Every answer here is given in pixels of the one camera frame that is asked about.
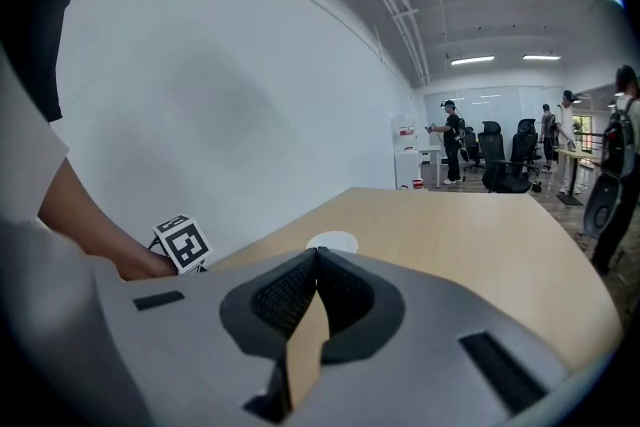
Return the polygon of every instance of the black office chair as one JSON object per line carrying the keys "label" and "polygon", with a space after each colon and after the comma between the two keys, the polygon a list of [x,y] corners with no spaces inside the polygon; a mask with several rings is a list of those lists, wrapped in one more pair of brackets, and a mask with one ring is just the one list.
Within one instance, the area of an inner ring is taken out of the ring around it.
{"label": "black office chair", "polygon": [[[536,155],[536,145],[538,144],[538,133],[536,132],[535,119],[523,119],[518,123],[518,132],[513,136],[513,147],[511,150],[512,162],[524,162],[533,165],[540,156]],[[520,176],[522,168],[514,167],[513,174]]]}
{"label": "black office chair", "polygon": [[536,169],[525,162],[504,160],[502,129],[495,121],[483,121],[484,131],[478,134],[484,153],[487,170],[482,175],[482,183],[489,192],[523,194],[531,188],[531,182],[524,175],[516,176],[513,170],[518,167]]}
{"label": "black office chair", "polygon": [[467,147],[467,153],[469,154],[469,160],[471,164],[465,166],[465,169],[485,169],[485,165],[480,163],[480,160],[483,158],[480,153],[480,145],[478,144],[478,140],[476,138],[476,134],[473,131],[473,127],[467,127],[464,135],[464,145]]}

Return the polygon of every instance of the floor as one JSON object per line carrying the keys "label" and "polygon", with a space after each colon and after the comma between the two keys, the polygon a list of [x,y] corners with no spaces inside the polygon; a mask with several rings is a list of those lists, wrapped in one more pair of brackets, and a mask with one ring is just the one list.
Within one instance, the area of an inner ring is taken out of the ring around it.
{"label": "floor", "polygon": [[[482,172],[467,170],[466,180],[460,185],[441,185],[440,189],[436,188],[435,166],[424,164],[422,166],[422,179],[425,187],[430,191],[455,191],[466,193],[487,194],[486,189],[482,185]],[[591,171],[583,168],[581,177],[584,177],[585,183],[589,183],[589,173]],[[443,166],[441,170],[442,179],[447,176],[447,166]],[[543,183],[542,192],[535,193],[529,191],[528,194],[533,196],[549,212],[558,223],[573,237],[580,248],[583,250],[585,257],[590,257],[595,246],[595,240],[580,235],[582,230],[582,217],[584,214],[584,206],[565,206],[557,197],[556,193],[559,185],[556,183],[555,173],[551,175],[540,175],[537,178]],[[578,199],[586,204],[589,198],[587,188],[581,188],[582,193],[578,195]],[[612,260],[612,269],[603,281],[611,294],[613,302],[618,309],[620,320],[626,329],[631,320],[631,314],[637,303],[638,295],[640,295],[640,206],[636,208],[635,215],[631,222],[631,226],[626,236],[620,244],[619,253],[623,252],[620,261],[616,263],[619,255],[614,256]]]}

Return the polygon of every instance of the window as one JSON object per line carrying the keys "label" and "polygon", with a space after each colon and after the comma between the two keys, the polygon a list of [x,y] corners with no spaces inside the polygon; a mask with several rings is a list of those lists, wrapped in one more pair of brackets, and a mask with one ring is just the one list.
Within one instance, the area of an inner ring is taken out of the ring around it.
{"label": "window", "polygon": [[573,128],[575,131],[576,143],[584,151],[593,151],[593,130],[591,116],[574,116]]}

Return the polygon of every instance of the desk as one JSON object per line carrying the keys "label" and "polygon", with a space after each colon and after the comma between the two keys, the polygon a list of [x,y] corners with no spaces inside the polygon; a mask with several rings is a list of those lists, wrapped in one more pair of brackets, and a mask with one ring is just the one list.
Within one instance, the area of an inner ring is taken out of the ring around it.
{"label": "desk", "polygon": [[[564,229],[526,194],[349,189],[209,270],[301,250],[314,235],[332,230],[353,234],[361,255],[464,285],[540,336],[572,370],[611,350],[621,337],[602,280]],[[320,374],[320,348],[328,336],[316,295],[288,344],[294,405]]]}
{"label": "desk", "polygon": [[433,153],[435,154],[436,161],[436,187],[440,188],[440,152],[442,151],[442,147],[439,144],[427,145],[423,146],[419,149],[420,154],[423,153]]}
{"label": "desk", "polygon": [[593,155],[582,150],[570,151],[570,150],[556,150],[558,155],[564,155],[571,159],[571,184],[567,194],[557,194],[557,197],[565,205],[579,206],[582,203],[575,198],[573,190],[576,186],[576,177],[578,176],[578,161],[580,159],[593,160]]}

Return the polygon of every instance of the person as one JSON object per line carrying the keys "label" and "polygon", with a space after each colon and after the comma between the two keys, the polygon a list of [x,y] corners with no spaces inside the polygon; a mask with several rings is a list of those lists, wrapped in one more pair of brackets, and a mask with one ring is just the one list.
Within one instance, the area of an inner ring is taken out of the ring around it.
{"label": "person", "polygon": [[542,106],[542,128],[540,129],[540,142],[544,150],[544,157],[547,162],[544,165],[543,172],[551,173],[551,165],[553,164],[553,145],[557,137],[556,117],[551,113],[548,103]]}
{"label": "person", "polygon": [[623,93],[616,101],[618,110],[625,110],[629,102],[635,99],[629,108],[628,115],[633,126],[636,162],[631,174],[622,179],[620,204],[600,234],[593,252],[591,262],[601,276],[609,273],[609,261],[629,229],[638,197],[640,197],[640,100],[638,99],[640,90],[638,79],[631,66],[624,65],[616,72],[616,90],[618,93]]}
{"label": "person", "polygon": [[[56,63],[64,12],[70,0],[4,0],[0,40],[22,86],[42,116],[62,117]],[[38,217],[74,240],[86,254],[112,260],[125,280],[170,276],[169,258],[135,241],[91,199],[65,159],[51,182]]]}
{"label": "person", "polygon": [[447,154],[447,162],[449,163],[449,172],[444,183],[446,185],[452,185],[454,183],[462,183],[460,179],[460,163],[458,162],[460,142],[456,139],[460,133],[460,117],[456,114],[456,104],[453,100],[444,102],[444,110],[448,114],[445,126],[430,127],[427,130],[429,133],[441,132],[444,134],[444,150]]}
{"label": "person", "polygon": [[[568,89],[562,94],[562,103],[557,106],[555,112],[556,127],[558,129],[558,147],[562,150],[575,150],[576,142],[573,138],[573,102],[577,98]],[[558,159],[558,176],[562,177],[563,184],[558,191],[567,194],[571,184],[571,162],[569,157],[561,155]]]}

